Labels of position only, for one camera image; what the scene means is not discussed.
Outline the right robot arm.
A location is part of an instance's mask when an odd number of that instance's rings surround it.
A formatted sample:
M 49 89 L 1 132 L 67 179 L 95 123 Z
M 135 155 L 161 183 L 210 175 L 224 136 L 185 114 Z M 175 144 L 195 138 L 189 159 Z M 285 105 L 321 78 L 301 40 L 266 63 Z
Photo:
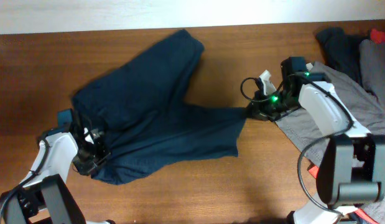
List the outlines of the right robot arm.
M 298 168 L 308 202 L 283 223 L 345 223 L 345 215 L 385 198 L 385 135 L 364 127 L 338 97 L 330 77 L 309 70 L 303 57 L 289 57 L 281 70 L 278 87 L 268 71 L 253 78 L 257 91 L 247 107 L 250 118 L 275 122 L 305 109 L 322 135 L 304 147 L 299 166 L 309 149 L 328 141 L 316 176 L 316 194 L 309 194 Z

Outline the navy blue shorts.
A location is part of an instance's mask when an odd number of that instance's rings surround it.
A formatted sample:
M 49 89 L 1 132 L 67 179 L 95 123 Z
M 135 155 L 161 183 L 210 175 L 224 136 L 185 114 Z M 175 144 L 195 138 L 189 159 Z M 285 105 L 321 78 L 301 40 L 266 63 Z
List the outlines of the navy blue shorts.
M 121 185 L 182 161 L 236 157 L 244 108 L 205 108 L 184 98 L 203 44 L 178 30 L 72 97 L 110 152 L 95 180 Z

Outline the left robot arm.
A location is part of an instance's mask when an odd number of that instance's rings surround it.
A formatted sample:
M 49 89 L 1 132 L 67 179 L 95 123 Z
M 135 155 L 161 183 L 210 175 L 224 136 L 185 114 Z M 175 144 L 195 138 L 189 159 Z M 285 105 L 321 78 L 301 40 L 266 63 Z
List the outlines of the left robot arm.
M 37 138 L 39 152 L 27 175 L 0 196 L 0 223 L 30 223 L 41 211 L 41 223 L 88 224 L 66 186 L 71 167 L 92 175 L 107 161 L 104 132 L 72 109 L 58 112 L 57 126 Z

